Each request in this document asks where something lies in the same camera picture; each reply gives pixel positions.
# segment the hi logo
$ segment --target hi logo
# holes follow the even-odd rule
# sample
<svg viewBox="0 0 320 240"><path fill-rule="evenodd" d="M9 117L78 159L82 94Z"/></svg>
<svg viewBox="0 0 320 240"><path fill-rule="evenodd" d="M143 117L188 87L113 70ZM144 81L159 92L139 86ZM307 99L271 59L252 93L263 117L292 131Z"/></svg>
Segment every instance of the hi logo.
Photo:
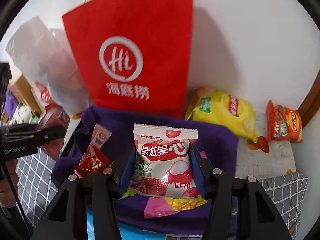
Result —
<svg viewBox="0 0 320 240"><path fill-rule="evenodd" d="M143 57L138 46L122 36L105 40L100 48L99 60L110 77L122 82L136 79L143 67Z"/></svg>

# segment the human hand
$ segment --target human hand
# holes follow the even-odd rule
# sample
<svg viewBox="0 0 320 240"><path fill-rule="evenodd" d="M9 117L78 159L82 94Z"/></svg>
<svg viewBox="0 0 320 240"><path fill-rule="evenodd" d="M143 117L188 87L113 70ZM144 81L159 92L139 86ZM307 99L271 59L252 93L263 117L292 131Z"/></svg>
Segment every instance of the human hand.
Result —
<svg viewBox="0 0 320 240"><path fill-rule="evenodd" d="M18 181L19 177L16 173L18 160L14 159L6 162L7 169L9 171L12 183L16 192L18 193ZM13 207L16 203L13 192L10 189L9 183L6 179L0 180L0 204L4 207Z"/></svg>

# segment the snack wrapper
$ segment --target snack wrapper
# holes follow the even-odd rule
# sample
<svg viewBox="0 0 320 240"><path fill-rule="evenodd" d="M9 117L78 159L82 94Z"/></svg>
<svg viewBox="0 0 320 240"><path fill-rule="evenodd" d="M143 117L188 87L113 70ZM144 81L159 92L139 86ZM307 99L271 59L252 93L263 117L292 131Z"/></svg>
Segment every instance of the snack wrapper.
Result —
<svg viewBox="0 0 320 240"><path fill-rule="evenodd" d="M134 196L136 193L131 191L130 189L128 189L120 199L126 198L126 197L130 197L130 196Z"/></svg>
<svg viewBox="0 0 320 240"><path fill-rule="evenodd" d="M187 155L198 130L134 124L137 158L129 188L140 195L197 199Z"/></svg>
<svg viewBox="0 0 320 240"><path fill-rule="evenodd" d="M79 165L75 167L75 173L80 177L97 174L108 167L111 161L100 150L101 146L110 138L112 132L103 126L96 124L93 128L91 142L81 157Z"/></svg>
<svg viewBox="0 0 320 240"><path fill-rule="evenodd" d="M297 111L267 104L268 141L292 141L302 143L302 122Z"/></svg>
<svg viewBox="0 0 320 240"><path fill-rule="evenodd" d="M211 88L200 88L186 113L186 120L209 122L229 128L236 136L258 141L252 103Z"/></svg>
<svg viewBox="0 0 320 240"><path fill-rule="evenodd" d="M144 218L164 217L173 215L183 210L194 209L206 204L199 194L197 199L154 198L150 197L144 209Z"/></svg>

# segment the purple towel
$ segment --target purple towel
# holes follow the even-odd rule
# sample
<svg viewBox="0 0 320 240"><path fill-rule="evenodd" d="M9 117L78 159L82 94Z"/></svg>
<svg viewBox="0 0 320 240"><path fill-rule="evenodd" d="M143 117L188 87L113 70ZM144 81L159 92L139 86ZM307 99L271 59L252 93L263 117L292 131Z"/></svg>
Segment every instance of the purple towel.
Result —
<svg viewBox="0 0 320 240"><path fill-rule="evenodd" d="M73 173L73 166L78 164L82 153L88 147L96 123L112 131L111 137L101 148L110 160L119 157L121 152L127 151L128 145L134 145L134 123L198 129L198 140L195 144L199 152L205 151L214 167L230 175L235 174L238 138L226 127L165 116L121 112L96 106L83 112L81 121L84 127L74 134L76 150L73 156L59 158L53 168L52 181L58 188ZM207 227L210 202L174 215L144 219L143 211L147 201L148 197L140 195L115 200L119 222L150 231L175 234L202 234Z"/></svg>
<svg viewBox="0 0 320 240"><path fill-rule="evenodd" d="M7 90L7 95L5 98L5 104L4 104L3 111L8 115L9 119L12 119L13 114L16 111L18 104L19 103L17 102L14 95L10 91Z"/></svg>

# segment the red paper bag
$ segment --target red paper bag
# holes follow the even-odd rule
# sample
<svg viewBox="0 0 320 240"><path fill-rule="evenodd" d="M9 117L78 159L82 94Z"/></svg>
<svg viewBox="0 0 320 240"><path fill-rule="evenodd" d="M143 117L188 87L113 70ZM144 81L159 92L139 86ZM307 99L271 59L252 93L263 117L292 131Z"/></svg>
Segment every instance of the red paper bag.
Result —
<svg viewBox="0 0 320 240"><path fill-rule="evenodd" d="M192 0L92 0L62 19L96 105L182 117Z"/></svg>

